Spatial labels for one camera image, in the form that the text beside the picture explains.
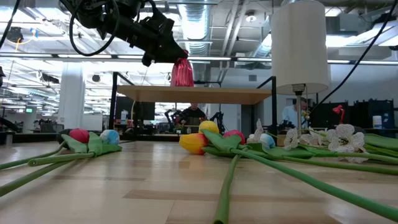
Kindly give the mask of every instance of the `monitor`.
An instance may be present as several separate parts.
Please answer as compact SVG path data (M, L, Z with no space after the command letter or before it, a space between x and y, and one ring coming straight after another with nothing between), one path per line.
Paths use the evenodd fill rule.
M121 119L121 113L123 110L128 112L127 118L131 119L131 107L134 100L126 96L116 97L116 109L115 109L115 119ZM138 119L144 120L155 120L155 103L154 102L140 102L139 105L136 103L135 106L140 106Z

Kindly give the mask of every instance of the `person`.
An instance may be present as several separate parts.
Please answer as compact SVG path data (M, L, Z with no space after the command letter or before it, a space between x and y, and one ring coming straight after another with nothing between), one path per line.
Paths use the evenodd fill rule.
M180 123L186 125L199 126L199 124L206 120L206 114L198 108L197 103L191 103L191 106L183 110L180 115ZM192 133L199 132L198 127L191 127Z
M305 121L305 118L303 116L303 112L307 109L307 100L304 97L301 97L301 123ZM293 100L293 105L292 106L286 106L282 112L282 119L286 121L292 122L292 124L297 127L297 104L296 100ZM302 124L302 128L307 127L307 122L304 122Z

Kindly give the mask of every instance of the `white flower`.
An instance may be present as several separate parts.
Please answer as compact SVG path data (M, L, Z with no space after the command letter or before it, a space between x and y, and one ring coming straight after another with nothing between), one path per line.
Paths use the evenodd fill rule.
M308 144L310 146L317 146L318 145L318 138L314 137L312 134L302 134L300 136L300 142L303 144Z
M328 145L328 140L326 139L326 129L324 130L324 131L317 131L317 132L314 132L314 130L310 127L309 128L311 131L310 131L310 134L314 137L314 138L316 138L317 139L317 141L318 141L318 145Z
M367 153L363 145L364 134L354 134L354 126L350 124L339 124L336 129L328 130L326 138L330 141L328 146L332 152L358 152ZM346 157L350 162L360 163L366 161L367 158Z
M309 127L310 134L303 134L300 136L300 141L304 144L308 144L311 146L322 146L328 145L328 141L326 137L326 130L324 131L314 131L311 127Z
M291 150L299 145L299 140L297 139L297 129L290 129L284 141L284 149Z
M256 126L256 131L253 135L251 134L249 136L248 140L246 141L247 143L258 143L260 141L261 134L264 133L264 128L262 128L260 119L257 120Z

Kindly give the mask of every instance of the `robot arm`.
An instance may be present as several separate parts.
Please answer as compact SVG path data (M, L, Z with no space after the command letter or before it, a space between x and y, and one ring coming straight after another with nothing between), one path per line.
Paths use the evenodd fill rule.
M174 21L160 12L153 0L60 1L72 15L76 15L84 27L97 29L102 39L110 33L130 43L130 47L136 46L145 51L142 58L145 66L149 66L152 60L160 63L175 63L179 58L188 57L187 53L174 41L172 32ZM133 19L139 16L139 11L146 2L152 6L153 16L134 21Z

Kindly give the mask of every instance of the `pink object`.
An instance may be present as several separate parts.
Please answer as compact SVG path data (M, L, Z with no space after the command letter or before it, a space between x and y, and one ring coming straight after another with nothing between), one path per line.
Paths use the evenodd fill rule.
M341 113L340 124L343 124L343 119L344 119L344 114L345 114L345 110L343 109L343 106L338 105L337 107L333 108L333 112L335 112L336 114Z
M242 132L240 132L240 131L238 131L238 130L230 130L230 131L225 132L224 138L226 138L226 137L228 137L228 136L232 136L232 135L234 135L234 134L236 134L236 135L238 135L239 137L241 137L242 141L240 142L240 144L244 144L244 143L245 143L245 141L244 141L244 135L242 134Z
M173 66L171 86L193 86L193 73L191 63L180 58Z
M76 141L80 141L81 143L88 143L88 140L90 138L90 135L88 134L88 131L81 129L81 128L75 128L69 132L69 136L72 137Z

